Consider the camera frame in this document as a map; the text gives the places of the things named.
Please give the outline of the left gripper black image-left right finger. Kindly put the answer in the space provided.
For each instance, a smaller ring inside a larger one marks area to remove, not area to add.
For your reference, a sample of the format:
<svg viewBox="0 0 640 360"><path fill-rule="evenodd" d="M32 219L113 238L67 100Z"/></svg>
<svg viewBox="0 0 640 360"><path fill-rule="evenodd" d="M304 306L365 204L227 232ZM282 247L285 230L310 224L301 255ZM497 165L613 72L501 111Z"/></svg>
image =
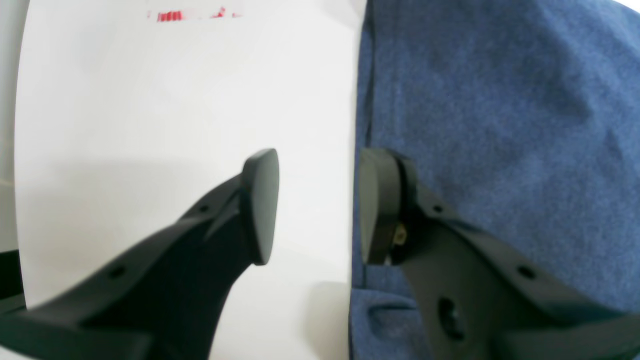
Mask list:
<svg viewBox="0 0 640 360"><path fill-rule="evenodd" d="M436 360L633 360L639 315L596 303L464 220L413 162L364 148L361 254L398 267Z"/></svg>

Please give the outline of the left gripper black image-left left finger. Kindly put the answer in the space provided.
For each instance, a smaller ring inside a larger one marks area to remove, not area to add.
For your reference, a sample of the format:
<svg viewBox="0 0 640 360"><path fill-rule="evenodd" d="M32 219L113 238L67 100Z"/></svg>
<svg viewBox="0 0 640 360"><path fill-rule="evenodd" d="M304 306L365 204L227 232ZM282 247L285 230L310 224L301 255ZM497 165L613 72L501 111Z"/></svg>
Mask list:
<svg viewBox="0 0 640 360"><path fill-rule="evenodd" d="M38 360L206 360L227 297L274 246L280 167L263 149L176 223L58 297L1 317L1 346Z"/></svg>

